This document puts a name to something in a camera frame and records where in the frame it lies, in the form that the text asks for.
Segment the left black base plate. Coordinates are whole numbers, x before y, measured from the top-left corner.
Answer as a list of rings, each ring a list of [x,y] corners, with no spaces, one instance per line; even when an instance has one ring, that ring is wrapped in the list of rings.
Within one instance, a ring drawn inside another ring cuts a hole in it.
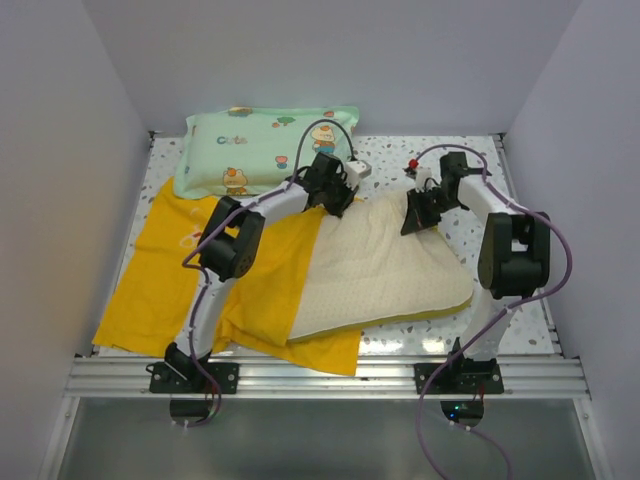
[[[156,362],[148,364],[145,370],[151,375],[149,391],[154,394],[235,394],[240,378],[240,365],[230,362],[207,363],[204,366],[207,374],[217,382],[217,387],[197,368],[180,374],[164,362]]]

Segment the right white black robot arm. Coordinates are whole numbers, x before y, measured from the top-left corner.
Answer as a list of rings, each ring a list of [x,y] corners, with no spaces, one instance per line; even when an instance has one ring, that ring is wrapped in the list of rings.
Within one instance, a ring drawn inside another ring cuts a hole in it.
[[[456,338],[446,360],[440,365],[415,365],[416,390],[421,395],[501,394],[504,386],[497,355],[516,309],[499,303],[509,298],[530,299],[546,285],[549,220],[502,195],[490,184],[487,167],[470,166],[465,153],[449,152],[439,165],[438,177],[416,159],[406,167],[415,186],[407,193],[401,233],[435,227],[454,209],[472,212],[484,228],[477,260],[481,294],[469,325]]]

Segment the cream yellow-edged pillow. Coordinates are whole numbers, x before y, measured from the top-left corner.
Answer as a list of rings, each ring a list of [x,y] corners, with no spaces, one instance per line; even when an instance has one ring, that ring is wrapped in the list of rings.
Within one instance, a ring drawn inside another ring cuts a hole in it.
[[[323,218],[290,340],[469,306],[472,275],[442,235],[402,235],[407,206],[406,194],[392,191]]]

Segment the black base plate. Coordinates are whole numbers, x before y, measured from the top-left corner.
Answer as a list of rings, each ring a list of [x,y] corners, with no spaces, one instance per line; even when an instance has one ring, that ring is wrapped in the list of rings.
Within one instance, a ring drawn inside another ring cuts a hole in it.
[[[204,366],[207,374],[217,382],[217,387],[197,368],[180,374],[164,362],[156,362],[148,364],[145,370],[151,375],[149,391],[154,394],[235,394],[240,378],[240,365],[230,362],[207,363]]]
[[[501,370],[495,360],[448,366],[425,391],[427,395],[500,395],[504,392]]]

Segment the aluminium mounting rail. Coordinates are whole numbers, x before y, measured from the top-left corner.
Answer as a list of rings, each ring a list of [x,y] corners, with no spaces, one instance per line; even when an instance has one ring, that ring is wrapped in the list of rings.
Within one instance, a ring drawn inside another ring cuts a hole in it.
[[[265,356],[218,357],[212,360],[222,371],[218,383],[223,394],[234,399],[414,399],[427,374],[419,362],[435,368],[439,357],[362,357],[353,376],[306,369]],[[75,398],[148,398],[152,374],[148,357],[98,356],[76,359],[63,388]],[[586,377],[578,360],[555,356],[502,356],[492,386],[467,393],[448,394],[448,399],[483,396],[485,399],[582,400],[590,397]]]

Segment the green cartoon bear pillow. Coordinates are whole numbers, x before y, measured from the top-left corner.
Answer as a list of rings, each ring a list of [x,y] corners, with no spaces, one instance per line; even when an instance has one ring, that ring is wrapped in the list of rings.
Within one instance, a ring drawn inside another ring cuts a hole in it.
[[[174,194],[184,199],[257,195],[278,186],[318,153],[346,161],[359,122],[355,106],[232,107],[188,117]]]

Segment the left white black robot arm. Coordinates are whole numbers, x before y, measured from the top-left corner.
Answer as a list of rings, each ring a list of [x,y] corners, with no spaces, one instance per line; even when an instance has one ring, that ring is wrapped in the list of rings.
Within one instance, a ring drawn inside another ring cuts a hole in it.
[[[253,266],[264,229],[286,217],[322,206],[340,217],[359,184],[371,174],[361,160],[341,161],[319,153],[274,189],[255,197],[222,197],[183,266],[201,273],[182,329],[164,359],[147,366],[154,394],[229,393],[223,375],[208,364],[223,307],[238,279]]]

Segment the yellow pillowcase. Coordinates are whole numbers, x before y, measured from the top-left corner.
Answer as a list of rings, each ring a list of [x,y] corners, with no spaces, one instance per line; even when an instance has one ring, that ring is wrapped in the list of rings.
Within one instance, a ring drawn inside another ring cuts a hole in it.
[[[167,180],[156,194],[132,258],[93,338],[95,345],[163,356],[188,318],[202,275],[183,267],[195,249],[214,197],[181,199]],[[327,213],[314,208],[265,229],[256,261],[233,286],[221,313],[214,352],[235,343],[293,364],[352,376],[360,334],[356,330],[289,341],[306,284],[312,251]]]

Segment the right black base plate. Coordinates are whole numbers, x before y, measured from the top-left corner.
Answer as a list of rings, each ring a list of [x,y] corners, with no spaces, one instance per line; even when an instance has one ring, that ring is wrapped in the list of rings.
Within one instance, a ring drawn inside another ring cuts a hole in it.
[[[427,395],[500,395],[504,392],[501,370],[495,360],[448,366],[425,391]]]

